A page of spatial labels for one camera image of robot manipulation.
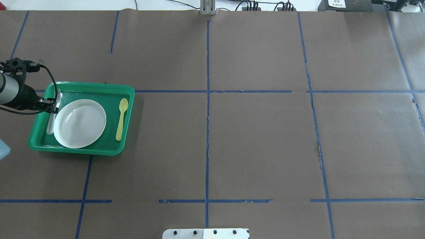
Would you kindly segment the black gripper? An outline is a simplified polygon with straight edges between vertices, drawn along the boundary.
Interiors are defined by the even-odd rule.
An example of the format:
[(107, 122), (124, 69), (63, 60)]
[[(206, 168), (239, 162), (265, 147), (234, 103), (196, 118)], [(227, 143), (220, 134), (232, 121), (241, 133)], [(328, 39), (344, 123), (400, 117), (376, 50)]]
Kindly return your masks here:
[(19, 86), (18, 94), (15, 98), (14, 109), (24, 111), (39, 111), (39, 113), (50, 113), (57, 114), (56, 106), (47, 106), (45, 108), (44, 103), (55, 103), (55, 98), (42, 98), (40, 97), (35, 89), (27, 85)]

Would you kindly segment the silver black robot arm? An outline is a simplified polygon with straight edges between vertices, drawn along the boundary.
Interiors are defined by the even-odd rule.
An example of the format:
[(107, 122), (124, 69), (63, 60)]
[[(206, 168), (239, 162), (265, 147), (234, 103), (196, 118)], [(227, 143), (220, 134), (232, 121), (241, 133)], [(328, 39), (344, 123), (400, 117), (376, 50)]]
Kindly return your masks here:
[(23, 115), (25, 110), (30, 110), (34, 115), (38, 113), (57, 114), (59, 108), (55, 98), (42, 98), (37, 95), (35, 89), (25, 83), (1, 73), (1, 105), (5, 106), (5, 111), (11, 111), (18, 115)]

